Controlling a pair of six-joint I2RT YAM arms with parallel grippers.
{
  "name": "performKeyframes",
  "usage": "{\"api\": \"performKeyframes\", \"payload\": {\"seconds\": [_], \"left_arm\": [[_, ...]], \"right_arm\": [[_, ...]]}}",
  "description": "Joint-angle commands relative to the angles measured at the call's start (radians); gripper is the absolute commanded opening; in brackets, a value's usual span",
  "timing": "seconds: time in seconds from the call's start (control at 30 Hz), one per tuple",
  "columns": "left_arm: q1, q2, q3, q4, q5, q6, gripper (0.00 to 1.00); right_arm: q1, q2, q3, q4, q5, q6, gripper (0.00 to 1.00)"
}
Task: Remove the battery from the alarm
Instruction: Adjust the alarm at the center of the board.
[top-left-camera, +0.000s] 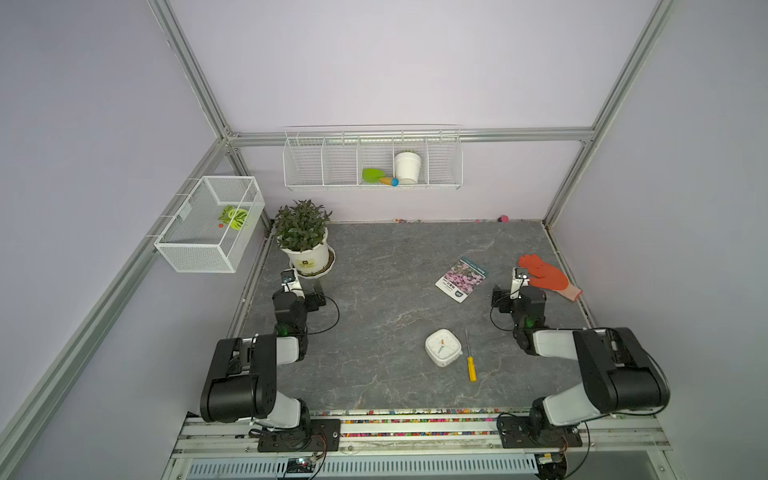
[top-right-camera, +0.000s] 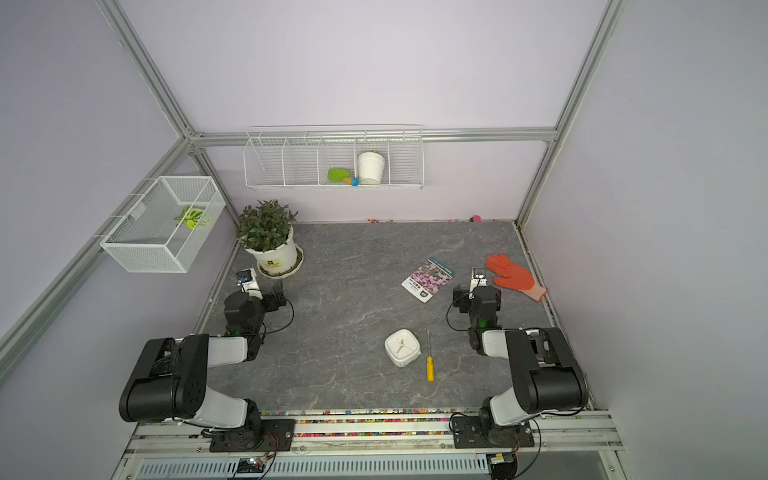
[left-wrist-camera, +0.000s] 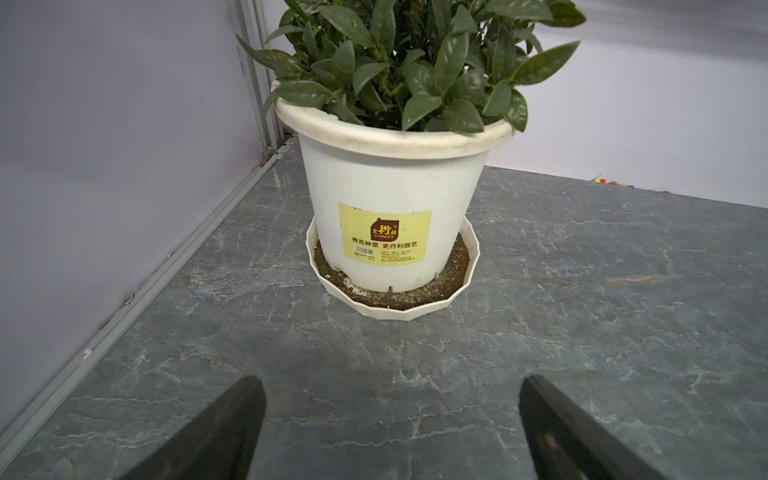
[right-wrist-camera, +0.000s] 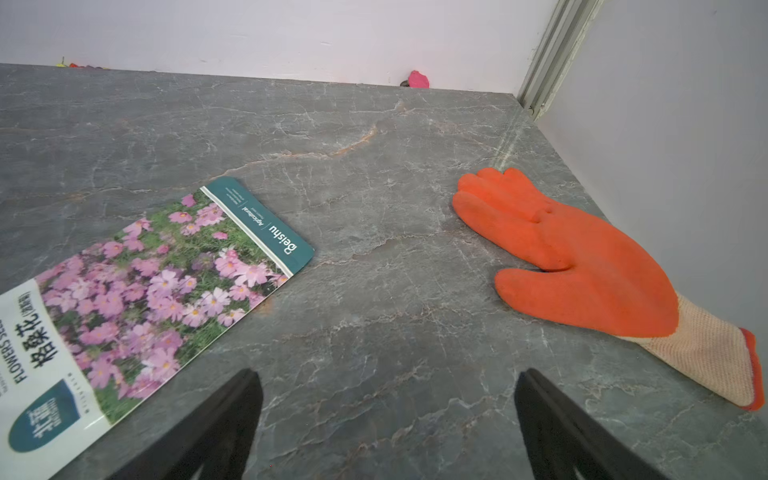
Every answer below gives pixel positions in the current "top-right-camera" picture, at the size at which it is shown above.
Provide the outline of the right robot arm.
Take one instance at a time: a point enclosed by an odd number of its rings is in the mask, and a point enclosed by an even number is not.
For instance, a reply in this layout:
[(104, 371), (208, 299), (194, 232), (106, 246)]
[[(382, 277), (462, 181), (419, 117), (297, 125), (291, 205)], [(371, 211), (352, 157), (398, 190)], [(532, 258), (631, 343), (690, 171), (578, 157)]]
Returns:
[(450, 307), (468, 315), (464, 331), (476, 353), (509, 364), (512, 386), (487, 398), (480, 409), (484, 429), (522, 425), (541, 414), (576, 415), (586, 407), (584, 374), (560, 329), (501, 327), (501, 291), (496, 287), (456, 287)]

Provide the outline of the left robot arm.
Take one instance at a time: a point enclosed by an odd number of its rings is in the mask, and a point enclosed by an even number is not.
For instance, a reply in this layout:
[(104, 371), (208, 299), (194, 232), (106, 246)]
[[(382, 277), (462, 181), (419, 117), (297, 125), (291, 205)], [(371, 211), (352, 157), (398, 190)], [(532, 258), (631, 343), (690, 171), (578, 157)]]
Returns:
[(121, 418), (174, 420), (214, 431), (259, 434), (261, 413), (256, 403), (213, 389), (208, 371), (255, 360), (270, 333), (265, 316), (288, 304), (281, 282), (267, 293), (242, 286), (225, 299), (224, 335), (147, 341), (119, 399)]

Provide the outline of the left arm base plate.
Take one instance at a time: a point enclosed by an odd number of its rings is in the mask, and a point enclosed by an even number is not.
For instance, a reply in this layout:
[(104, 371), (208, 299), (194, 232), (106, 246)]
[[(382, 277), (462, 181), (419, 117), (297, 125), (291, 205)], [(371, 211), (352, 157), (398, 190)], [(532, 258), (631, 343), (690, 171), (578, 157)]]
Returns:
[(286, 452), (291, 449), (296, 423), (293, 419), (262, 419), (257, 427), (214, 432), (211, 453)]

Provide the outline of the white square alarm clock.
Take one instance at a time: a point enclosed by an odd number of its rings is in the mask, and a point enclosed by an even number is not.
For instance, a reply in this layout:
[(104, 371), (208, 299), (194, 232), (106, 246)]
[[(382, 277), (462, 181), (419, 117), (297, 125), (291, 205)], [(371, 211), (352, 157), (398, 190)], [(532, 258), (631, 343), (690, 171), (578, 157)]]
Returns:
[(408, 329), (400, 329), (389, 335), (384, 341), (384, 348), (389, 359), (398, 368), (406, 367), (421, 355), (420, 342)]

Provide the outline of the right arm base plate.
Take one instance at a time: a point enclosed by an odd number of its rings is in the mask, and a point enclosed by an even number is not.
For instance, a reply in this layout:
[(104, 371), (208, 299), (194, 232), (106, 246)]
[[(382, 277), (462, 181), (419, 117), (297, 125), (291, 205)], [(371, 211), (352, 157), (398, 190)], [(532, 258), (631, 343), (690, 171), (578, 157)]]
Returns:
[(456, 449), (502, 448), (519, 450), (533, 447), (535, 440), (528, 426), (497, 426), (480, 416), (454, 413), (448, 428)]

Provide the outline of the yellow handled screwdriver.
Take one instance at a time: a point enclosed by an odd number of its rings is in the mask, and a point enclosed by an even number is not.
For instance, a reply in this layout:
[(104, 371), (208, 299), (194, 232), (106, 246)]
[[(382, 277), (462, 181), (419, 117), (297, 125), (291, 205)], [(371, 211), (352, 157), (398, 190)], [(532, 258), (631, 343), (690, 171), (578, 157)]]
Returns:
[(435, 365), (434, 365), (434, 358), (433, 358), (432, 349), (431, 349), (430, 330), (427, 330), (426, 345), (427, 345), (426, 378), (428, 382), (434, 382), (435, 381)]

